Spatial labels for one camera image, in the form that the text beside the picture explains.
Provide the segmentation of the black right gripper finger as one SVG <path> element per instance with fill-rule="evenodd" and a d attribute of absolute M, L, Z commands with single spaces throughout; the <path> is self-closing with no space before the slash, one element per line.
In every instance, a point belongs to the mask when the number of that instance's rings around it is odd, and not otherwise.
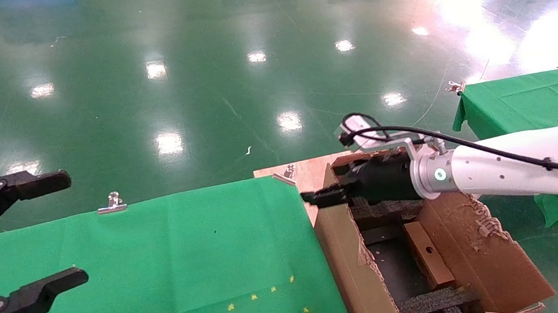
<path fill-rule="evenodd" d="M 330 208 L 350 202 L 353 185 L 333 185 L 315 192 L 301 192 L 302 200 L 318 208 Z"/>

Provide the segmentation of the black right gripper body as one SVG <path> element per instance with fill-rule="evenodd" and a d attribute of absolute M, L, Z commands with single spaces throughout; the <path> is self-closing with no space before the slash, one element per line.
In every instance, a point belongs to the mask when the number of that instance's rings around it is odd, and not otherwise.
<path fill-rule="evenodd" d="M 368 203 L 421 200 L 412 181 L 411 159 L 406 152 L 384 152 L 349 163 L 347 192 Z"/>

